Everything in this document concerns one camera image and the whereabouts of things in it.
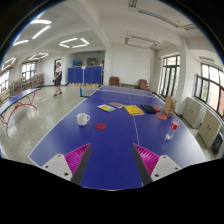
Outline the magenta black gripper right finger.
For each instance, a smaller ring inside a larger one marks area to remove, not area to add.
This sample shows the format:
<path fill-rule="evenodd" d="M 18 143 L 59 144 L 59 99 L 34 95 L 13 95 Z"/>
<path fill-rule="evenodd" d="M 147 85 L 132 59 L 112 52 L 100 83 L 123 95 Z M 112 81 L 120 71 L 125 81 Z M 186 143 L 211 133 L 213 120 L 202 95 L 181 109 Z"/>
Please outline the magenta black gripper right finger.
<path fill-rule="evenodd" d="M 168 155 L 159 156 L 137 144 L 133 145 L 132 153 L 143 185 L 148 185 L 181 170 L 181 167 Z"/>

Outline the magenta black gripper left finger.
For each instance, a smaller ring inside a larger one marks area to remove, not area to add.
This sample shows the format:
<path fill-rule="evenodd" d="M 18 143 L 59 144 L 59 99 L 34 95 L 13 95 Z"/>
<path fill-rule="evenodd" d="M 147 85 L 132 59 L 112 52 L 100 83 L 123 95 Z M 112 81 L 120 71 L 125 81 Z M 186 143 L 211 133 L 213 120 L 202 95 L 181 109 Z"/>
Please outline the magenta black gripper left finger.
<path fill-rule="evenodd" d="M 56 154 L 42 166 L 42 169 L 79 185 L 90 155 L 91 144 L 87 143 L 65 155 Z"/>

